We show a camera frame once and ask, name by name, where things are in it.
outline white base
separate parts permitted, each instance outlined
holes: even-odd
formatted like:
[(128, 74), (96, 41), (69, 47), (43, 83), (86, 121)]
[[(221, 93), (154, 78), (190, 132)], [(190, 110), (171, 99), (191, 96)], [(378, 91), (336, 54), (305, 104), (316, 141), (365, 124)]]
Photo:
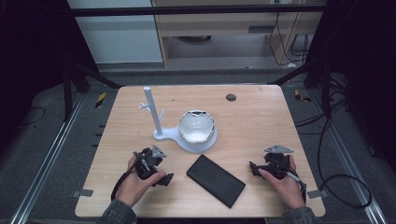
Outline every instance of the white base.
[(213, 147), (215, 145), (216, 140), (218, 139), (218, 131), (215, 128), (213, 131), (213, 135), (210, 137), (209, 140), (203, 143), (190, 143), (186, 139), (181, 136), (180, 132), (178, 131), (178, 126), (172, 129), (163, 128), (163, 134), (158, 135), (157, 130), (154, 130), (153, 134), (154, 138), (158, 141), (164, 140), (173, 140), (178, 143), (178, 145), (192, 153), (203, 153)]

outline sleeve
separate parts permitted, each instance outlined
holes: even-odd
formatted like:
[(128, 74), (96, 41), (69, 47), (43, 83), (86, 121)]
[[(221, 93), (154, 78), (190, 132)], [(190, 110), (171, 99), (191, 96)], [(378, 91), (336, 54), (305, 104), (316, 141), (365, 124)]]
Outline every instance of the sleeve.
[(136, 214), (131, 207), (118, 200), (113, 200), (96, 224), (131, 224), (136, 221)]
[(282, 219), (284, 223), (288, 224), (318, 223), (318, 219), (310, 207), (302, 207), (285, 212), (282, 215)]

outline black pole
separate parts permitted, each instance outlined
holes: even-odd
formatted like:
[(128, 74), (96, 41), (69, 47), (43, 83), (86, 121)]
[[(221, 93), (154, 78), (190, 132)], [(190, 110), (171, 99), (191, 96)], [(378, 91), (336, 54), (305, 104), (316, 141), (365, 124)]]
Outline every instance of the black pole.
[(324, 11), (325, 9), (329, 9), (329, 6), (326, 4), (286, 4), (195, 7), (79, 8), (71, 10), (51, 10), (49, 13), (73, 15), (75, 17), (103, 17), (213, 13), (316, 12)]

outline electrical wire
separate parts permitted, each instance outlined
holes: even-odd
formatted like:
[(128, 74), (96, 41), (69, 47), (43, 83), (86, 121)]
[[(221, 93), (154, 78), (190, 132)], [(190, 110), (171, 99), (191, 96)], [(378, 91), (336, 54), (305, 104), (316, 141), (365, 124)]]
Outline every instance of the electrical wire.
[[(284, 55), (286, 56), (286, 58), (289, 60), (288, 63), (279, 63), (279, 62), (276, 60), (275, 52), (274, 52), (274, 49), (273, 49), (273, 47), (272, 47), (272, 36), (273, 36), (273, 33), (274, 33), (275, 29), (277, 29), (277, 32), (278, 32), (278, 34), (279, 34), (279, 39), (280, 39), (280, 43), (281, 43), (281, 45), (282, 45), (283, 54), (284, 54)], [(273, 52), (273, 55), (274, 55), (274, 57), (275, 57), (275, 61), (276, 61), (276, 64), (277, 64), (277, 65), (287, 65), (287, 64), (289, 64), (289, 63), (296, 63), (296, 62), (299, 62), (299, 61), (300, 61), (300, 60), (291, 59), (291, 58), (288, 56), (288, 53), (286, 52), (285, 44), (284, 44), (284, 42), (283, 42), (283, 39), (282, 39), (280, 30), (279, 30), (279, 12), (276, 13), (276, 21), (275, 21), (275, 24), (274, 24), (274, 28), (273, 28), (273, 30), (272, 30), (272, 32), (271, 32), (271, 34), (270, 34), (269, 41), (270, 41), (270, 49), (271, 49), (271, 51)]]
[[(331, 110), (332, 111), (338, 111), (341, 107), (345, 106), (344, 102), (345, 102), (345, 100), (340, 100), (339, 102), (335, 103), (334, 105), (331, 106)], [(295, 127), (302, 127), (302, 126), (314, 123), (315, 121), (318, 121), (319, 119), (323, 118), (324, 116), (325, 116), (325, 114), (319, 114), (319, 115), (315, 115), (315, 116), (313, 116), (311, 118), (308, 118), (308, 119), (303, 119), (303, 120), (300, 120), (300, 121), (296, 121), (296, 122), (294, 122), (295, 124), (302, 123), (302, 122), (305, 122), (307, 120), (312, 119), (312, 120), (310, 120), (310, 121), (308, 121), (306, 123), (297, 124), (297, 125), (295, 125)], [(321, 134), (321, 133), (322, 132), (319, 132), (319, 133), (298, 133), (298, 134), (317, 135), (317, 134)]]
[[(323, 130), (322, 130), (322, 133), (321, 133), (320, 138), (319, 138), (317, 162), (318, 162), (318, 172), (319, 172), (319, 175), (320, 175), (320, 179), (322, 180), (322, 184), (320, 185), (319, 190), (322, 191), (324, 188), (326, 188), (341, 203), (346, 204), (346, 205), (348, 205), (350, 207), (353, 207), (353, 208), (365, 208), (368, 205), (370, 205), (370, 203), (372, 202), (373, 195), (372, 195), (371, 191), (369, 190), (369, 188), (367, 187), (367, 185), (364, 184), (357, 177), (355, 177), (353, 175), (345, 175), (345, 174), (331, 175), (330, 177), (328, 177), (326, 179), (323, 177), (323, 173), (322, 173), (322, 170), (321, 170), (321, 164), (320, 164), (320, 151), (321, 151), (321, 145), (322, 145), (322, 142), (323, 142), (323, 136), (326, 133), (326, 129), (327, 129), (326, 127), (331, 125), (331, 120), (332, 120), (331, 118), (327, 118), (326, 119), (325, 125), (323, 126)], [(335, 179), (337, 177), (350, 178), (350, 179), (353, 179), (353, 180), (357, 181), (362, 186), (364, 186), (364, 188), (367, 190), (367, 192), (369, 194), (369, 199), (367, 200), (367, 202), (365, 204), (354, 204), (354, 203), (347, 202), (346, 200), (344, 200), (343, 198), (338, 196), (329, 186), (326, 186), (327, 183), (330, 180)]]
[(334, 85), (337, 89), (342, 90), (342, 91), (346, 91), (346, 90), (347, 90), (347, 85), (345, 85), (344, 83), (342, 83), (340, 80), (338, 80), (337, 78), (332, 77), (332, 76), (330, 76), (330, 78), (331, 78), (331, 81), (332, 81), (333, 85)]
[(304, 46), (303, 46), (303, 49), (300, 49), (300, 50), (294, 49), (294, 45), (296, 43), (297, 36), (298, 35), (295, 35), (293, 38), (293, 41), (291, 42), (290, 52), (292, 55), (294, 55), (296, 57), (300, 57), (300, 60), (299, 60), (300, 64), (303, 65), (305, 63), (306, 56), (308, 54), (308, 35), (304, 35)]
[(298, 178), (298, 180), (296, 180), (296, 179), (294, 179), (294, 180), (296, 180), (300, 184), (301, 195), (303, 196), (304, 202), (306, 203), (306, 184), (303, 182), (303, 180), (300, 179), (300, 177), (297, 175), (297, 172), (290, 165), (286, 166), (282, 162), (277, 161), (275, 159), (271, 159), (271, 161), (276, 162), (277, 164), (282, 166), (286, 171), (288, 171), (292, 175), (295, 175)]
[(31, 124), (37, 123), (39, 120), (43, 119), (44, 116), (46, 116), (46, 109), (44, 109), (41, 106), (33, 106), (31, 109), (40, 109), (40, 110), (43, 111), (43, 114), (40, 116), (40, 118), (38, 118), (38, 119), (36, 119), (34, 121), (23, 123), (22, 126), (26, 126), (26, 125), (31, 125)]
[(122, 176), (120, 177), (120, 179), (117, 181), (117, 183), (114, 186), (113, 191), (111, 192), (111, 195), (110, 195), (111, 201), (113, 201), (116, 198), (117, 191), (119, 190), (120, 185), (126, 179), (126, 177), (128, 177), (128, 175), (130, 175), (131, 173), (136, 172), (136, 169), (134, 169), (134, 167), (136, 166), (136, 163), (139, 160), (139, 158), (137, 156), (137, 152), (134, 152), (134, 155), (136, 156), (136, 160), (134, 160), (134, 164), (132, 164), (132, 166), (125, 173), (123, 173)]

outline white vertical rod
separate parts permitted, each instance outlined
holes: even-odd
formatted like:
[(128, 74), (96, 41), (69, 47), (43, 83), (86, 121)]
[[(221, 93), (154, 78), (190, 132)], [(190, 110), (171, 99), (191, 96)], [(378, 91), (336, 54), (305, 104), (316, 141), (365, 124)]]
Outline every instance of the white vertical rod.
[(161, 127), (160, 119), (158, 118), (157, 108), (155, 108), (154, 99), (152, 98), (151, 88), (145, 87), (146, 98), (148, 99), (149, 110), (151, 112), (151, 116), (154, 119), (155, 128), (157, 129), (157, 134), (163, 134), (163, 128)]

